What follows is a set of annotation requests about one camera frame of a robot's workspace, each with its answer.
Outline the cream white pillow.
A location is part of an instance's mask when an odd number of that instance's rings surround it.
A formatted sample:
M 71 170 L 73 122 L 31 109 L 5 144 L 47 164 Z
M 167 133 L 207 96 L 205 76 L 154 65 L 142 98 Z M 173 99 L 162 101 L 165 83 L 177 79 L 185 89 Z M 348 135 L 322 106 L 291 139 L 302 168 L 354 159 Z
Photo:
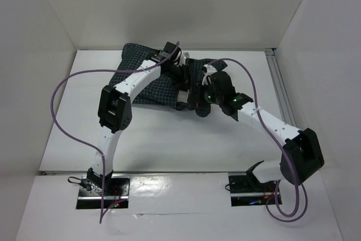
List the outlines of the cream white pillow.
M 177 103 L 188 103 L 189 92 L 188 91 L 178 91 Z

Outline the dark checkered pillowcase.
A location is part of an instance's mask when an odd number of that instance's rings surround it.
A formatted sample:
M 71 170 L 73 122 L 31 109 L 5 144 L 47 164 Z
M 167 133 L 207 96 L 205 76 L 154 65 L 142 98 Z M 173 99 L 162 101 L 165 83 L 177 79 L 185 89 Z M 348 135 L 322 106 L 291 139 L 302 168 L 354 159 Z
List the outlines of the dark checkered pillowcase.
M 211 105 L 201 99 L 206 68 L 224 70 L 225 62 L 184 57 L 181 49 L 167 43 L 162 50 L 127 43 L 121 63 L 109 81 L 121 93 L 128 93 L 132 103 L 168 106 L 177 111 L 195 111 L 207 117 Z

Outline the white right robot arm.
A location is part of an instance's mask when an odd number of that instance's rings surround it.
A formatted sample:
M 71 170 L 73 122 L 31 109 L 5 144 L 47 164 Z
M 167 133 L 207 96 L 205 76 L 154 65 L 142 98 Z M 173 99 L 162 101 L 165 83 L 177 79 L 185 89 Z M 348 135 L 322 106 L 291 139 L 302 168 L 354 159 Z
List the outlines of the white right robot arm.
M 259 191 L 270 181 L 284 179 L 301 185 L 324 166 L 318 137 L 312 129 L 291 126 L 256 105 L 251 97 L 236 92 L 228 73 L 211 65 L 203 67 L 202 73 L 204 76 L 197 82 L 195 97 L 191 99 L 196 107 L 217 105 L 235 121 L 269 135 L 281 149 L 279 160 L 260 161 L 248 169 L 248 189 Z

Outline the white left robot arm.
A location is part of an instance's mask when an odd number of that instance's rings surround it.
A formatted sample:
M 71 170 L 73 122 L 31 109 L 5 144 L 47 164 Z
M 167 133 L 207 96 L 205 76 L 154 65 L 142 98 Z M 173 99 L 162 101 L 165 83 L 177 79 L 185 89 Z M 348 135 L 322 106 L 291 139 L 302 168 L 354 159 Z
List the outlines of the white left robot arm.
M 179 43 L 168 42 L 163 50 L 146 55 L 136 70 L 124 71 L 128 74 L 124 80 L 114 86 L 103 87 L 98 107 L 101 134 L 86 176 L 98 195 L 105 195 L 111 190 L 113 159 L 119 138 L 132 121 L 134 99 L 174 66 L 179 52 Z

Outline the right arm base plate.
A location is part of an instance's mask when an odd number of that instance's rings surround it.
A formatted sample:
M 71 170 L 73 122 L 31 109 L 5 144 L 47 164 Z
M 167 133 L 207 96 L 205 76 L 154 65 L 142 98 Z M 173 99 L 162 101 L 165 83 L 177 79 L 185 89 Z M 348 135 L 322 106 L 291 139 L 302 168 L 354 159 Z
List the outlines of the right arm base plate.
M 225 189 L 230 193 L 232 207 L 275 205 L 276 181 L 259 183 L 255 178 L 243 174 L 228 176 Z

